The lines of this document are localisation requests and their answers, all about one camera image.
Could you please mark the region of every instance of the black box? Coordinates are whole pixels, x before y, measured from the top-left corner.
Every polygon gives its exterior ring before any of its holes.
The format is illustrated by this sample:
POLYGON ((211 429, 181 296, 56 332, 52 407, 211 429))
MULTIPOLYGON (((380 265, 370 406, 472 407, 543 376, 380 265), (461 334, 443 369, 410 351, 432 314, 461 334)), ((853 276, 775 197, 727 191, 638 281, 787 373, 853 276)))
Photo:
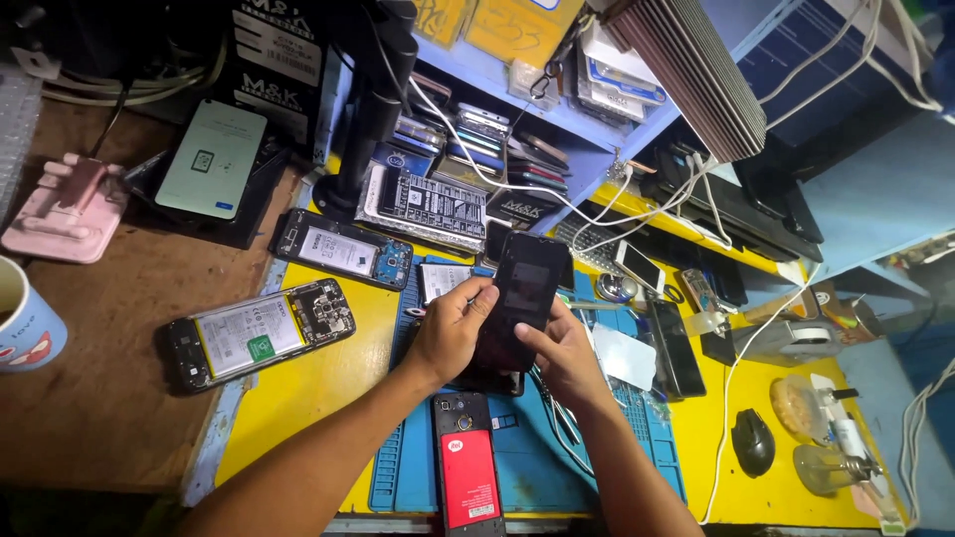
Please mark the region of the black box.
POLYGON ((217 100, 265 116, 309 160, 318 127, 319 91, 240 58, 226 62, 215 85, 217 100))
POLYGON ((230 56, 321 88, 322 23, 312 11, 299 9, 294 0, 236 0, 230 16, 230 56))
POLYGON ((518 190, 501 188, 487 201, 485 211, 488 216, 510 222, 514 229, 527 230, 560 206, 556 199, 551 202, 518 190))

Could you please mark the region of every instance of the blue mug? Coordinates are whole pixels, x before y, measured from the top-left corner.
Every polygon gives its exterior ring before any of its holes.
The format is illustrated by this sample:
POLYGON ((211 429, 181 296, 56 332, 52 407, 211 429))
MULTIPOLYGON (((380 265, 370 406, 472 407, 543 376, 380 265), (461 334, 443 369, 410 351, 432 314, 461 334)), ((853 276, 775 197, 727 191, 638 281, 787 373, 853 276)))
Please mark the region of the blue mug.
POLYGON ((23 269, 0 256, 0 373, 46 365, 66 338, 63 319, 30 286, 23 269))

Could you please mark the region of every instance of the white iphone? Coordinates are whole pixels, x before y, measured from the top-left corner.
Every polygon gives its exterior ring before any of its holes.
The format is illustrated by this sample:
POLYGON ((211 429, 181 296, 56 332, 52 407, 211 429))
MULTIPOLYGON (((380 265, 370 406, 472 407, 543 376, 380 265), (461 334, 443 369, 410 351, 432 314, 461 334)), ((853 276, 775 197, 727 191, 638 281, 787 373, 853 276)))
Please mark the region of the white iphone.
POLYGON ((646 255, 640 253, 627 241, 621 241, 617 246, 617 255, 614 257, 613 264, 640 285, 652 290, 658 296, 663 295, 667 276, 656 263, 650 261, 646 255))

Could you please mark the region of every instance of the computer mouse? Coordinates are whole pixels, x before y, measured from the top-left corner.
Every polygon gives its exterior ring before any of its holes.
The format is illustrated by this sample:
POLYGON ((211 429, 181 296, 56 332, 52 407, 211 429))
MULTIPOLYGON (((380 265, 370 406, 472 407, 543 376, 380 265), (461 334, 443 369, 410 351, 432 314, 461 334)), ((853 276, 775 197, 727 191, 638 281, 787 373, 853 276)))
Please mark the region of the computer mouse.
POLYGON ((775 439, 754 409, 748 408, 736 414, 731 435, 732 450, 746 475, 755 478, 769 471, 775 458, 775 439))

